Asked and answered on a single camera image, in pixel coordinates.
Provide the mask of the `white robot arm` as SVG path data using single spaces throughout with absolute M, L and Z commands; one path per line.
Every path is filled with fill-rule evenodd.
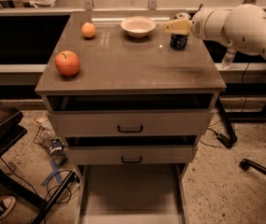
M 193 35 L 215 41 L 226 48 L 257 54 L 266 60 L 266 12 L 253 4 L 231 9 L 201 8 L 192 19 L 165 22 L 166 34 Z

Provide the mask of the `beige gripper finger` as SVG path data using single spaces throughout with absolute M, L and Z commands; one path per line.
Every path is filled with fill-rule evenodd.
M 191 29 L 192 22 L 189 19 L 176 19 L 165 22 L 162 30 L 166 34 L 188 35 Z

